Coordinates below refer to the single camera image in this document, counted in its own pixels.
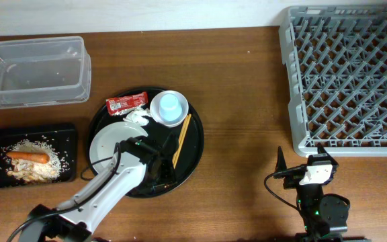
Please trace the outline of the red snack wrapper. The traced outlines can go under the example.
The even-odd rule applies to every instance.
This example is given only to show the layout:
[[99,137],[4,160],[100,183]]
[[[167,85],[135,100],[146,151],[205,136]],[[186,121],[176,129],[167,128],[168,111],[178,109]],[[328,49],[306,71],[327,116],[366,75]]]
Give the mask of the red snack wrapper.
[[110,116],[121,116],[142,108],[148,103],[148,95],[145,91],[134,95],[125,95],[122,97],[112,97],[106,99],[107,112]]

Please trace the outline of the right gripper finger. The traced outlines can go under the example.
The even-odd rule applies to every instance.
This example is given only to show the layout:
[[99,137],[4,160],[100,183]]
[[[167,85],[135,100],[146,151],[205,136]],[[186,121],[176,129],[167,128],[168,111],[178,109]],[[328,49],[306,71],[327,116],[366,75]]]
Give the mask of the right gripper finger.
[[284,153],[282,147],[279,146],[277,149],[277,163],[275,166],[275,172],[285,171],[287,169],[286,161],[284,159]]
[[329,155],[329,153],[325,150],[325,148],[319,143],[317,144],[317,153],[318,154],[324,154],[324,155]]

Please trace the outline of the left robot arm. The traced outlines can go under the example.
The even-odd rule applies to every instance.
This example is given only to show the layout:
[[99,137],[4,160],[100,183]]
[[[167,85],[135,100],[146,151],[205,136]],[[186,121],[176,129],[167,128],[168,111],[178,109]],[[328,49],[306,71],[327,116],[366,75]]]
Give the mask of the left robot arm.
[[175,184],[173,155],[178,148],[178,138],[173,134],[161,145],[146,136],[116,143],[104,171],[56,208],[42,204],[35,207],[8,239],[92,241],[100,222],[126,194],[154,196]]

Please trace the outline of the light blue cup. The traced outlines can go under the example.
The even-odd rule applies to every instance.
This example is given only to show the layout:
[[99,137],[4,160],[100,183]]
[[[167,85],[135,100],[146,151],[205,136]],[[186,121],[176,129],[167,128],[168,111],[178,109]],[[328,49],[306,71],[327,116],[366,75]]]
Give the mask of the light blue cup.
[[180,117],[181,104],[176,95],[165,94],[159,101],[159,114],[166,122],[172,122]]

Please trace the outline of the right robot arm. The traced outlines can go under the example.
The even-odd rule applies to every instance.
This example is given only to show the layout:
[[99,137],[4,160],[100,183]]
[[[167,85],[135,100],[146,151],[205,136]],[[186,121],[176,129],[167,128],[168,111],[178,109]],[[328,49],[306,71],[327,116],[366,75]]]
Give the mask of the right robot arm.
[[304,222],[303,233],[295,235],[296,241],[342,241],[347,232],[350,201],[337,194],[325,194],[323,186],[333,180],[339,164],[317,147],[317,153],[308,157],[307,163],[288,168],[281,148],[277,150],[274,179],[283,179],[285,190],[295,189],[296,205]]

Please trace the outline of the orange carrot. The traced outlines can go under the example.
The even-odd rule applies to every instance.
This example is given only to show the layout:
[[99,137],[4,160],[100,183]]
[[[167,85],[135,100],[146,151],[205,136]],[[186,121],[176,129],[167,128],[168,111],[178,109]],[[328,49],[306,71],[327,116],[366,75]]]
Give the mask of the orange carrot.
[[46,164],[50,161],[50,157],[46,153],[28,153],[20,151],[10,151],[7,156],[12,159],[22,159],[35,163]]

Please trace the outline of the pile of rice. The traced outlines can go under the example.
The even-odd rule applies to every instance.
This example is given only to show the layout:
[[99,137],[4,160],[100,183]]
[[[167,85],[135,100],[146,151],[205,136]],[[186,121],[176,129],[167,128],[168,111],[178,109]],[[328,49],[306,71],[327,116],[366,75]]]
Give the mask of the pile of rice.
[[[56,139],[41,134],[38,140],[21,138],[13,145],[7,145],[0,148],[0,162],[7,165],[7,168],[1,168],[9,177],[18,181],[28,183],[48,183],[55,182],[64,174],[71,171],[68,153],[66,151],[56,150]],[[49,162],[41,164],[36,161],[29,161],[21,158],[8,157],[8,152],[21,153],[39,153],[50,157]]]

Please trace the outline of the white bowl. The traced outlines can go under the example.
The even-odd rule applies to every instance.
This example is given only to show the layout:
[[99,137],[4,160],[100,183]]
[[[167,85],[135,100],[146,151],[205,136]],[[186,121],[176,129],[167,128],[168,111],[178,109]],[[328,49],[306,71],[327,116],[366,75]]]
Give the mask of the white bowl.
[[[182,108],[182,113],[181,113],[180,117],[172,122],[166,122],[165,120],[163,120],[161,118],[161,116],[159,114],[159,101],[165,94],[168,94],[168,93],[171,93],[171,94],[174,94],[177,96],[179,103],[181,104],[181,108]],[[183,120],[186,118],[186,116],[188,115],[189,103],[188,103],[187,99],[181,93],[179,93],[177,91],[173,91],[173,90],[161,91],[158,94],[156,94],[156,96],[154,96],[154,98],[152,99],[152,101],[150,103],[149,110],[151,112],[150,114],[151,114],[152,118],[154,119],[154,121],[156,121],[162,125],[165,125],[169,128],[173,128],[173,127],[180,125],[183,122]]]

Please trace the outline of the grey dishwasher rack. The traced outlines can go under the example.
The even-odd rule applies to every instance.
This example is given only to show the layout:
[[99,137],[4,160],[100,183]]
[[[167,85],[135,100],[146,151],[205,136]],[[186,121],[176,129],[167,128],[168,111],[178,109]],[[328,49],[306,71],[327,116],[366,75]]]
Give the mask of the grey dishwasher rack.
[[294,151],[387,157],[387,6],[293,6],[279,27]]

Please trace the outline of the white plate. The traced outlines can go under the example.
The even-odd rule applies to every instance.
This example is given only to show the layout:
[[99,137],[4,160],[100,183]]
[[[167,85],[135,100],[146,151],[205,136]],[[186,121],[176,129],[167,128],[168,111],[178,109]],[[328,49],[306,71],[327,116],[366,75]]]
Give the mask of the white plate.
[[148,136],[147,131],[131,122],[114,122],[102,128],[89,146],[89,160],[91,163],[111,157],[114,145],[130,137]]

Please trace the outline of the round black tray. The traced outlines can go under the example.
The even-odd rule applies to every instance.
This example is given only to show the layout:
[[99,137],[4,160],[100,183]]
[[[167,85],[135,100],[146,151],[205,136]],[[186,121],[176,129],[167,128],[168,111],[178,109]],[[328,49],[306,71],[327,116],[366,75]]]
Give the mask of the round black tray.
[[[98,109],[96,115],[93,117],[91,124],[89,126],[89,137],[87,140],[87,156],[88,163],[94,175],[97,175],[101,170],[103,170],[108,161],[105,159],[91,163],[89,160],[89,146],[93,140],[93,137],[105,126],[112,124],[114,122],[125,122],[123,121],[122,116],[110,116],[108,114],[106,105],[102,105]],[[189,176],[194,172],[195,168],[200,162],[203,150],[204,150],[204,128],[198,113],[195,109],[189,107],[189,115],[191,119],[189,121],[189,126],[185,135],[183,146],[179,154],[179,159],[177,160],[175,174],[177,183],[169,188],[163,194],[174,190],[180,186]],[[181,126],[176,126],[173,128],[167,128],[162,124],[155,122],[152,118],[149,119],[149,123],[143,128],[147,131],[149,138],[157,140],[160,144],[163,144],[167,135],[171,133],[179,136],[181,132]],[[128,196],[131,198],[153,198],[157,196]]]

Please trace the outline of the black rectangular tray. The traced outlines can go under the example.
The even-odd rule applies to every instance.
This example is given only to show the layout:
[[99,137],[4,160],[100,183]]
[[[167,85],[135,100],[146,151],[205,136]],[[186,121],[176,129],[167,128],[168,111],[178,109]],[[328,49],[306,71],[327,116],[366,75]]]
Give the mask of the black rectangular tray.
[[33,185],[32,181],[17,179],[9,172],[13,170],[11,159],[6,153],[21,146],[35,145],[50,150],[50,156],[56,156],[60,165],[59,174],[50,180],[71,182],[77,176],[77,130],[74,124],[60,123],[22,128],[0,129],[0,188]]

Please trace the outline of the clear plastic bin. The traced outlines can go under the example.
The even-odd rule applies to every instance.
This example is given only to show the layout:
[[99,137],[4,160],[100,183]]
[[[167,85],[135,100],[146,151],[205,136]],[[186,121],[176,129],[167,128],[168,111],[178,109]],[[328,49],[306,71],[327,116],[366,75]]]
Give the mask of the clear plastic bin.
[[82,37],[0,42],[0,109],[82,103],[90,91]]

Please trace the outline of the white tissue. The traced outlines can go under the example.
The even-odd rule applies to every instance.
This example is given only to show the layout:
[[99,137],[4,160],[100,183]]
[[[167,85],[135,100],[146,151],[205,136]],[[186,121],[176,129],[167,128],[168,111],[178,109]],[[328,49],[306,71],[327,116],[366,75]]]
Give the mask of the white tissue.
[[127,114],[127,116],[123,118],[123,121],[131,122],[139,126],[146,126],[149,123],[147,117],[151,117],[150,110],[148,108],[143,109],[141,107],[137,107]]

